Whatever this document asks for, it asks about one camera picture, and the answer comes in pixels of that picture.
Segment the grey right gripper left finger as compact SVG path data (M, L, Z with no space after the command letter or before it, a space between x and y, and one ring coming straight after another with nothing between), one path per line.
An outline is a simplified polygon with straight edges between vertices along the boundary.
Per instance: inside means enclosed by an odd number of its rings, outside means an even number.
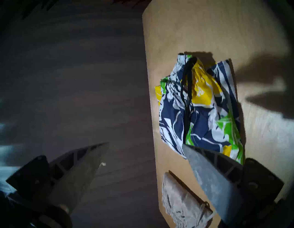
M71 213L91 184L109 143L71 150L48 162L39 155L6 179L16 191L8 199L42 212L65 205Z

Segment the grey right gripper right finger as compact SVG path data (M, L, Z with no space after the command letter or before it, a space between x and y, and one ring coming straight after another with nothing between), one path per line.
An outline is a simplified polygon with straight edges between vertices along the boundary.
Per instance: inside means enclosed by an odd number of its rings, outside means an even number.
M253 158L241 165L222 153L185 144L183 152L222 224L261 224L284 186Z

